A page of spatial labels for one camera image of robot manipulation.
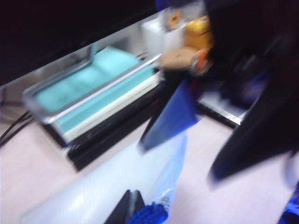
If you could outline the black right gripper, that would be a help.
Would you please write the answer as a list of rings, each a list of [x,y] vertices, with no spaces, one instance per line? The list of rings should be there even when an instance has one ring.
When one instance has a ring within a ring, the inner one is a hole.
[[[299,96],[299,3],[207,0],[210,56],[225,98]]]

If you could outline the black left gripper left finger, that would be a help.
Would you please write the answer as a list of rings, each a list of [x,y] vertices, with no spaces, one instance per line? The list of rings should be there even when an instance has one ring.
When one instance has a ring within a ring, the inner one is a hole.
[[[128,216],[128,208],[131,199],[131,191],[127,190],[104,224],[124,224]]]

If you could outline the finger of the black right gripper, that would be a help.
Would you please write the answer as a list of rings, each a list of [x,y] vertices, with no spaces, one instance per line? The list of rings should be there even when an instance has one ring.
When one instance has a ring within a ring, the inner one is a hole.
[[[299,91],[265,90],[216,156],[216,183],[273,156],[299,148]]]
[[[196,94],[192,93],[191,77],[188,69],[164,70],[165,89],[138,147],[147,152],[165,143],[198,122]]]

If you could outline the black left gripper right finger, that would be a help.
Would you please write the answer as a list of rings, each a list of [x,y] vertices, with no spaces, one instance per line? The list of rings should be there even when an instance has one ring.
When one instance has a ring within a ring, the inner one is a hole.
[[[142,219],[142,209],[145,207],[145,203],[141,192],[136,190],[135,193],[136,193],[136,199],[135,199],[133,223],[139,224]]]

